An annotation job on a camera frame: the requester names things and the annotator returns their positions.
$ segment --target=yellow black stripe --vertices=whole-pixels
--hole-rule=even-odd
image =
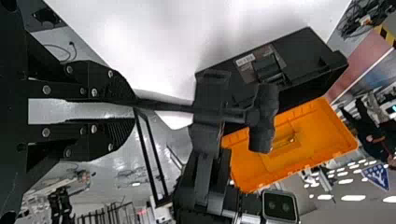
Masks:
[[[387,43],[396,48],[396,38],[387,27],[384,25],[379,25],[375,27],[375,31],[381,35],[387,41]]]

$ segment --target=camera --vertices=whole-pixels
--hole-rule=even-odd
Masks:
[[[269,189],[262,193],[262,215],[267,224],[297,224],[300,221],[294,194],[279,190]]]

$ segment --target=blue sign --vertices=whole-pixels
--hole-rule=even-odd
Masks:
[[[389,191],[388,170],[384,167],[384,164],[365,168],[361,171],[361,174],[369,179],[369,181],[375,186],[383,189],[384,191]]]

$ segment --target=metal frame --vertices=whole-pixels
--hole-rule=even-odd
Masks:
[[[139,135],[140,146],[142,147],[143,158],[145,160],[146,169],[148,171],[148,179],[149,179],[149,183],[150,183],[150,186],[151,186],[152,196],[154,197],[155,206],[156,207],[161,207],[161,206],[163,206],[163,205],[165,205],[167,203],[170,203],[172,201],[172,197],[169,194],[168,188],[166,187],[165,177],[163,175],[163,168],[161,167],[160,158],[158,157],[157,148],[155,147],[154,137],[152,135],[151,127],[150,127],[150,124],[149,124],[149,118],[137,108],[134,108],[134,118],[135,118],[135,121],[136,121],[136,127],[137,127],[137,132],[138,132],[138,135]],[[152,147],[152,150],[153,150],[155,163],[157,164],[158,171],[160,173],[161,183],[163,185],[163,193],[164,193],[164,195],[163,195],[162,199],[158,198],[158,192],[159,191],[157,190],[157,187],[155,186],[155,179],[154,179],[153,172],[151,170],[151,165],[150,165],[150,162],[149,162],[149,154],[148,154],[148,150],[146,148],[146,143],[144,141],[142,127],[140,125],[140,119],[142,119],[143,121],[146,122],[146,126],[147,126],[147,129],[148,129],[149,141],[151,143],[151,147]]]

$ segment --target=label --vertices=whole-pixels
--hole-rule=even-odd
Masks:
[[[285,61],[282,59],[282,57],[280,57],[274,46],[271,44],[264,45],[258,49],[255,49],[251,51],[247,56],[234,61],[236,69],[239,71],[245,83],[250,83],[257,80],[257,77],[254,74],[252,62],[266,57],[270,54],[275,54],[276,60],[281,69],[286,67]]]
[[[244,65],[245,63],[250,63],[253,62],[254,60],[256,60],[256,58],[254,57],[253,54],[249,54],[241,59],[238,59],[235,61],[236,65],[238,65],[238,67]]]

